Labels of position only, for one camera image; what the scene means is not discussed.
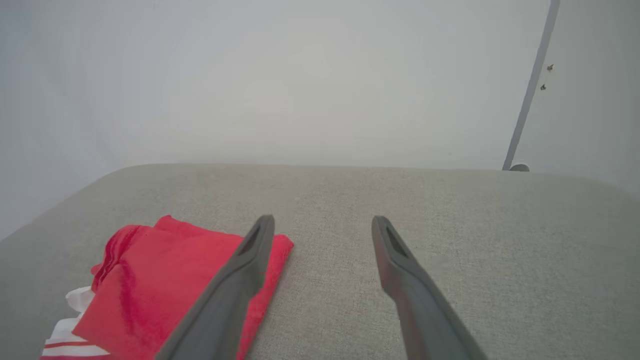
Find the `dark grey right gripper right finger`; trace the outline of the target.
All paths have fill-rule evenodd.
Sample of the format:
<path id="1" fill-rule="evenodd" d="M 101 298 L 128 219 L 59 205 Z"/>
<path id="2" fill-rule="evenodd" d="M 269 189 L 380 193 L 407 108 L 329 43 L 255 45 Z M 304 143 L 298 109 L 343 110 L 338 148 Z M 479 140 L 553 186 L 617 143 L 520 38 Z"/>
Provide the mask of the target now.
<path id="1" fill-rule="evenodd" d="M 371 224 L 381 287 L 394 301 L 409 360 L 486 360 L 482 348 L 385 216 Z"/>

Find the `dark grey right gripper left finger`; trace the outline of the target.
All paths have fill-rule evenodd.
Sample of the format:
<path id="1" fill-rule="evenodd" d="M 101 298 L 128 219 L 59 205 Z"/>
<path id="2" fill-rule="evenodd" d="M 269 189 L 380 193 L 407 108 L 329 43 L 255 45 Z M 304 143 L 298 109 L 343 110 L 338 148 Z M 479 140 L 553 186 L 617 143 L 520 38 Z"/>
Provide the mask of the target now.
<path id="1" fill-rule="evenodd" d="M 265 284 L 274 235 L 274 217 L 260 216 L 156 360 L 235 360 L 249 304 Z"/>

